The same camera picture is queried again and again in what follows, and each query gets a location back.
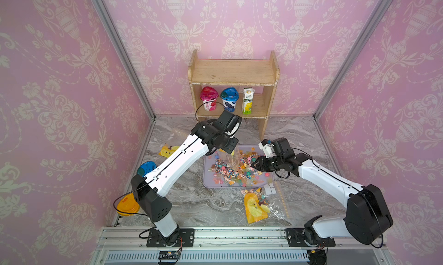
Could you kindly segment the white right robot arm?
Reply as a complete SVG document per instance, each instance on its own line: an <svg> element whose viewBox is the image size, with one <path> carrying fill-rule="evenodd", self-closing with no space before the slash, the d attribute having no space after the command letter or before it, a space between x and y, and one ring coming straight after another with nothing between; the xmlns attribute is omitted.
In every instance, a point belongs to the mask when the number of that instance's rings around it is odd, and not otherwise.
<svg viewBox="0 0 443 265"><path fill-rule="evenodd" d="M263 156L252 163L261 172L279 172L300 177L334 197L346 209L344 215L312 218L305 223L303 234L310 245L334 237L352 237L370 245L393 226L393 218L383 193L375 185L364 186L345 179L321 166L302 150L295 153L286 138L262 140Z"/></svg>

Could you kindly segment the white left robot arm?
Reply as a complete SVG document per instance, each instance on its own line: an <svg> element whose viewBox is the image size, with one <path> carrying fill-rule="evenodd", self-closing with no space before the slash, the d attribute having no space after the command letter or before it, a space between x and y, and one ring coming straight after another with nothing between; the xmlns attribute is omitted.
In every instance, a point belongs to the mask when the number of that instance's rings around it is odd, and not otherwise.
<svg viewBox="0 0 443 265"><path fill-rule="evenodd" d="M183 144L156 169L131 180L135 201L155 226L163 245L173 246L180 227L170 214L172 204L166 198L175 182L203 156L219 149L231 154L238 144L235 133L242 117L223 111L217 119L198 122Z"/></svg>

